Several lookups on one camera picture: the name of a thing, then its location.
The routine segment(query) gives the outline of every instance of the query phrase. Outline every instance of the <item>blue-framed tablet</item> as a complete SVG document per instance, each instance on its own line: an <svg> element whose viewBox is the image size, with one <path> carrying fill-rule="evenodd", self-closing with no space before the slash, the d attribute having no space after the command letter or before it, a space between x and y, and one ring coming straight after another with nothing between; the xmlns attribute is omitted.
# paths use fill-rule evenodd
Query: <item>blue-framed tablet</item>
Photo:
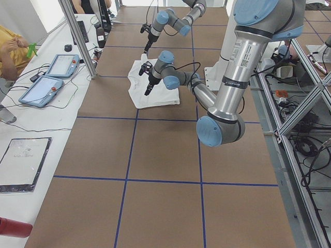
<svg viewBox="0 0 331 248"><path fill-rule="evenodd" d="M45 75L67 79L71 77L78 64L78 54L57 54Z"/></svg>
<svg viewBox="0 0 331 248"><path fill-rule="evenodd" d="M44 107L62 88L63 83L62 79L41 76L19 98L19 102L36 107Z"/></svg>

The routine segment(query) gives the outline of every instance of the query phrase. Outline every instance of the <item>robotic arm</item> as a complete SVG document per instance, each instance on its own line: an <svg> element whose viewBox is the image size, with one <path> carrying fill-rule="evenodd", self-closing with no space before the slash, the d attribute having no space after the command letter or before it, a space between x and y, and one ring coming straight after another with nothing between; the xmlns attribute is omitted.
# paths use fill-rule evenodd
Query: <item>robotic arm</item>
<svg viewBox="0 0 331 248"><path fill-rule="evenodd" d="M140 33L148 32L148 42L144 53L147 53L152 44L158 40L167 24L181 35L186 36L190 32L193 22L205 13L206 0L183 0L183 2L192 8L183 19L179 19L173 9L167 9L157 14L152 25L143 24Z"/></svg>
<svg viewBox="0 0 331 248"><path fill-rule="evenodd" d="M176 71L174 57L168 51L161 53L155 67L145 67L141 74L149 74L150 90L161 79L168 89L188 86L207 109L207 116L197 122L203 144L214 147L237 141L245 132L237 109L256 64L268 42L296 38L302 33L304 10L304 0L238 0L234 9L237 39L217 95L197 74Z"/></svg>

